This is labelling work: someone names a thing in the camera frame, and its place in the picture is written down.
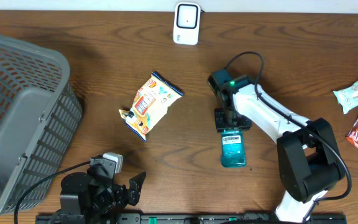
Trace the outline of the grey plastic basket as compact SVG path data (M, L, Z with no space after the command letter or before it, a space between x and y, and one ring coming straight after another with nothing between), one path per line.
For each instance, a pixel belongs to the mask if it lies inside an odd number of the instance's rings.
M0 35L0 215L41 203L83 109L55 50Z

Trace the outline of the white barcode scanner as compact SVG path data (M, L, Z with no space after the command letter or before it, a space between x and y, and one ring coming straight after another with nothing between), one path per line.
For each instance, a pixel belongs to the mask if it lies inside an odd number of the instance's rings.
M175 6L173 41L176 44L196 45L200 32L201 7L197 3L179 2Z

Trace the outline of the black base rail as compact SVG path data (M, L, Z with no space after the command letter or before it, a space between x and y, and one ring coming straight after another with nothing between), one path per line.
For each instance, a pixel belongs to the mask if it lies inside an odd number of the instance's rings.
M62 222L60 217L63 215L38 215L35 218L36 224L52 223L85 223L83 221L65 221ZM218 223L290 223L279 221L269 213L245 213L230 214L230 215L143 215L140 213L116 213L105 214L99 220L93 223L112 223L112 224L218 224ZM317 224L346 224L347 219L345 215L312 215L311 219L306 223Z

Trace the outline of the teal mouthwash bottle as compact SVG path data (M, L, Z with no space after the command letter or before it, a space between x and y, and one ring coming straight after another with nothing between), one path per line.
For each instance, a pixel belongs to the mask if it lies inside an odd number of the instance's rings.
M225 130L221 133L221 164L226 168L247 165L243 133L240 130Z

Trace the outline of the light teal wipes packet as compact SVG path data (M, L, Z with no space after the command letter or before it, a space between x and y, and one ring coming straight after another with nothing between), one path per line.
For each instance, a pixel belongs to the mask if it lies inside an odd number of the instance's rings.
M342 112L347 114L350 110L358 106L358 81L350 87L342 90L333 91L337 102L342 106Z

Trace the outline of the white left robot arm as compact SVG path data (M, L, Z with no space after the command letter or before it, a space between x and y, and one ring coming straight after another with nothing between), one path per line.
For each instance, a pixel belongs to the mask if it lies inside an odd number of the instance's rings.
M74 172L64 177L58 214L60 223L116 223L112 210L137 205L146 173L129 179L127 187L114 182L121 167L121 155L105 154L92 157L86 172Z

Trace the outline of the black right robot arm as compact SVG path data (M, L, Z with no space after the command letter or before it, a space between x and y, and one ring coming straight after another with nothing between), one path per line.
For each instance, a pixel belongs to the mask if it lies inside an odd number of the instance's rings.
M290 111L247 76L234 79L222 69L208 77L208 84L220 104L214 115L222 136L222 165L245 165L242 133L256 124L277 146L285 193L275 218L285 223L330 223L331 217L312 212L349 176L331 125L323 118L312 121Z

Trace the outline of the yellow snack bag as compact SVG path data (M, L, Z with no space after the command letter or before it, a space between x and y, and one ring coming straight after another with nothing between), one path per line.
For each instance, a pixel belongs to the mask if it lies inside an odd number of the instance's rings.
M182 96L183 92L179 87L153 71L138 89L130 110L119 110L119 114L126 126L146 142L146 135Z

